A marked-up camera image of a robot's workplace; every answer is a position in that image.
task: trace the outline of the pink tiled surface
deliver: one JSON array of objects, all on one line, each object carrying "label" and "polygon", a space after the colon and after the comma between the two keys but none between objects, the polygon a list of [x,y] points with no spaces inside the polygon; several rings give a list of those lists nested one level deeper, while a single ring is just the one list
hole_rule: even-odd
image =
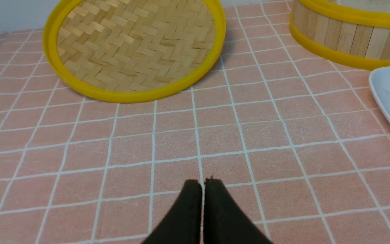
[{"label": "pink tiled surface", "polygon": [[41,30],[0,35],[0,243],[140,243],[214,175],[276,244],[390,244],[390,125],[368,71],[316,57],[291,3],[225,8],[223,55],[142,104],[67,88]]}]

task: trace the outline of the yellow rim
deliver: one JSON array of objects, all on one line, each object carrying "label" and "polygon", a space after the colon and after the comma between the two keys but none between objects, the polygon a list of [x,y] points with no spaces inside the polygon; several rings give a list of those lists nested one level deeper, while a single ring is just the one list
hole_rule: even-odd
[{"label": "yellow rim", "polygon": [[164,87],[150,90],[138,91],[134,93],[118,93],[115,91],[106,91],[88,85],[85,82],[73,76],[63,65],[59,59],[57,52],[57,35],[59,28],[64,18],[70,11],[78,5],[82,0],[62,0],[51,12],[46,21],[43,31],[43,50],[51,67],[55,70],[58,76],[73,90],[93,99],[102,100],[105,102],[117,103],[136,103],[148,102],[156,99],[161,99],[175,93],[178,93],[189,86],[193,85],[201,79],[213,67],[221,54],[223,42],[225,40],[226,20],[225,13],[219,0],[204,0],[204,3],[209,7],[215,19],[216,38],[210,53],[207,55],[203,63],[192,73],[184,78],[166,85]]},{"label": "yellow rim", "polygon": [[290,33],[294,39],[306,48],[308,51],[317,54],[320,57],[323,57],[327,60],[337,62],[343,65],[347,65],[354,68],[361,68],[366,70],[373,70],[376,68],[390,66],[390,60],[373,60],[366,59],[362,57],[356,57],[350,54],[344,54],[332,49],[329,49],[325,46],[322,46],[309,38],[305,37],[300,33],[294,24],[290,20]]},{"label": "yellow rim", "polygon": [[364,11],[330,3],[326,0],[299,0],[308,9],[337,20],[345,22],[390,28],[390,14],[381,12]]}]

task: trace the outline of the black object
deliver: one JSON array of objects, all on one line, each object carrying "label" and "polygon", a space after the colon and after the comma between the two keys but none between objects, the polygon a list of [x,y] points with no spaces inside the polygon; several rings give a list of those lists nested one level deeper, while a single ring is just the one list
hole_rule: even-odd
[{"label": "black object", "polygon": [[[204,244],[272,244],[249,220],[219,179],[206,179]],[[202,190],[187,180],[177,200],[143,244],[199,244]]]}]

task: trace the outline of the woven bamboo pattern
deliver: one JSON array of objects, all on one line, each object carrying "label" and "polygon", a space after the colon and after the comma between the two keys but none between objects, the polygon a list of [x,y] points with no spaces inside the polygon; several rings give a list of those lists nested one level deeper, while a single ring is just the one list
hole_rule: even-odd
[{"label": "woven bamboo pattern", "polygon": [[138,92],[193,72],[215,40],[203,0],[83,0],[64,19],[58,53],[96,88]]}]

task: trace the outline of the white wall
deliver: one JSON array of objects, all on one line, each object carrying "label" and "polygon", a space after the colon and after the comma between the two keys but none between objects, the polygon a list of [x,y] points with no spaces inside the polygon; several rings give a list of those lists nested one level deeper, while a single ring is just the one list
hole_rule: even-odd
[{"label": "white wall", "polygon": [[[221,0],[224,6],[260,0]],[[59,0],[0,0],[0,33],[42,28]]]}]

